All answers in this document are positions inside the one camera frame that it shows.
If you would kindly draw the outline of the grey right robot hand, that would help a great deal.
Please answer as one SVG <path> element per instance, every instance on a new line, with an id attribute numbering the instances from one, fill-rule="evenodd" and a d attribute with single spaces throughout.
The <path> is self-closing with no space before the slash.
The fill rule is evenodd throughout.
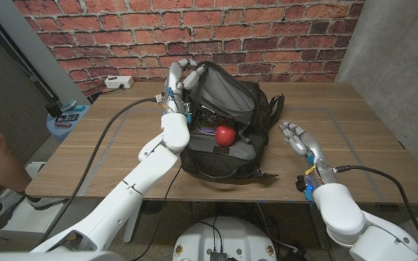
<path id="1" fill-rule="evenodd" d="M 292 147 L 293 151 L 305 157 L 308 163 L 305 176 L 310 185 L 317 188 L 326 183 L 338 183 L 319 142 L 310 133 L 289 122 L 280 124 L 279 129 L 285 136 L 284 141 Z"/>

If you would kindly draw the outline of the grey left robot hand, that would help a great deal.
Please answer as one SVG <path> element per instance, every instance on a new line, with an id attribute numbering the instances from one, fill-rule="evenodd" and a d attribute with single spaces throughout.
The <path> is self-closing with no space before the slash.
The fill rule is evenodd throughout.
<path id="1" fill-rule="evenodd" d="M 183 71 L 190 69 L 193 71 L 183 81 L 180 81 Z M 164 92 L 156 96 L 157 103 L 165 108 L 166 113 L 186 114 L 187 108 L 183 101 L 183 92 L 193 89 L 206 70 L 205 65 L 198 65 L 191 59 L 173 62 L 168 71 Z"/>

